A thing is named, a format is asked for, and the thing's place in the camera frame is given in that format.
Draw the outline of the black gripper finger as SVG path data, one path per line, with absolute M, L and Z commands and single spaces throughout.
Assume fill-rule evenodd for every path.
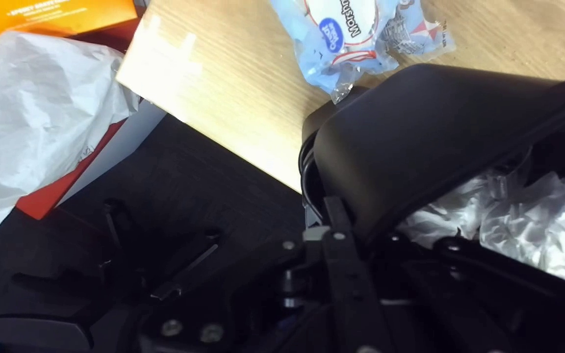
M 329 232 L 321 242 L 339 353 L 392 353 L 370 273 L 359 257 L 343 200 L 325 197 Z

